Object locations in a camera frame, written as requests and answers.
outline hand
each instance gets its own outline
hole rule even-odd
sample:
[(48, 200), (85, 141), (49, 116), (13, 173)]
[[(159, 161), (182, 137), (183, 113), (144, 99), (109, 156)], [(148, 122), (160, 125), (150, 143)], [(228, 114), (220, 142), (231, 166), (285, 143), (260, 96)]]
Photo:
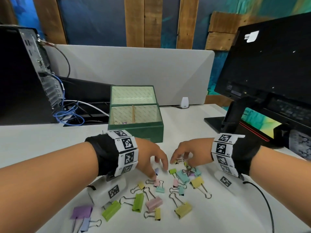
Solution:
[(193, 157), (187, 161), (190, 167), (211, 163), (213, 161), (211, 153), (213, 140), (214, 138), (199, 138), (181, 142), (174, 151), (170, 163), (173, 164), (182, 154), (185, 160), (188, 159), (190, 152), (193, 154)]
[(151, 141), (137, 137), (135, 137), (135, 140), (139, 150), (136, 168), (146, 174), (151, 180), (156, 180), (156, 173), (150, 164), (150, 158), (154, 156), (156, 163), (160, 163), (161, 160), (164, 170), (168, 170), (169, 162), (166, 154), (157, 144)]

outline finger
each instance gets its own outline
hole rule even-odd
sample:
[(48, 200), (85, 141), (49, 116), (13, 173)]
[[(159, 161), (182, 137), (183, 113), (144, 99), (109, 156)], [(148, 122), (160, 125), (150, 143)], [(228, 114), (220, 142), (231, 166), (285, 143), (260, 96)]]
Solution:
[(155, 162), (160, 163), (160, 159), (157, 156), (155, 156)]
[(144, 174), (146, 174), (146, 176), (149, 177), (151, 180), (156, 180), (156, 173), (153, 170), (153, 168), (149, 162), (146, 164), (146, 166), (142, 172)]
[(182, 154), (184, 154), (185, 152), (189, 152), (187, 150), (187, 147), (185, 146), (185, 143), (182, 142), (179, 144), (178, 148), (174, 151), (172, 157), (171, 157), (171, 161), (170, 163), (173, 164), (174, 161), (179, 158)]
[(164, 170), (169, 169), (169, 161), (167, 159), (167, 155), (163, 152), (163, 150), (159, 149), (155, 157), (161, 159)]
[(190, 167), (196, 167), (196, 166), (202, 165), (200, 160), (196, 158), (196, 156), (193, 156), (191, 159), (189, 159), (187, 163)]
[(185, 152), (184, 159), (188, 159), (188, 158), (189, 158), (189, 152)]

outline painted mural wall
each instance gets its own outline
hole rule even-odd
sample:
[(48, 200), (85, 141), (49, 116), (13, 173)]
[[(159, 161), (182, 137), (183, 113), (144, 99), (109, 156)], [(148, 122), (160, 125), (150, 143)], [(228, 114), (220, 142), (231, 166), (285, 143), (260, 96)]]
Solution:
[[(32, 0), (11, 0), (19, 24), (36, 28), (40, 22)], [(58, 0), (69, 44), (126, 46), (124, 0)], [(161, 48), (176, 48), (180, 0), (163, 0)], [(213, 11), (281, 18), (311, 11), (311, 0), (199, 0), (193, 49), (204, 50)], [(208, 94), (216, 82), (228, 52), (216, 51)], [(273, 137), (279, 123), (246, 109), (242, 119)]]

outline gray partition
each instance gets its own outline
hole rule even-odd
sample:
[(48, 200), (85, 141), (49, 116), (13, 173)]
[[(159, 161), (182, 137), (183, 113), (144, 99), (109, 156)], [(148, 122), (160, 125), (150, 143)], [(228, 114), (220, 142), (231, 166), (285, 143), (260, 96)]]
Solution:
[[(203, 104), (212, 70), (212, 50), (58, 45), (71, 65), (71, 78), (114, 85), (153, 85), (159, 105)], [(68, 65), (46, 47), (52, 70), (66, 76)]]

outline computer monitor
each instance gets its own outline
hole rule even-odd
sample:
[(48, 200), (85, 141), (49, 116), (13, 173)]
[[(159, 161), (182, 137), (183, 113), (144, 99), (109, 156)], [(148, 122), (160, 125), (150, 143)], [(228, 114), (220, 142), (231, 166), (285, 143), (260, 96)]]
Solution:
[(215, 91), (232, 98), (225, 118), (206, 118), (234, 133), (251, 108), (311, 135), (311, 13), (239, 27)]

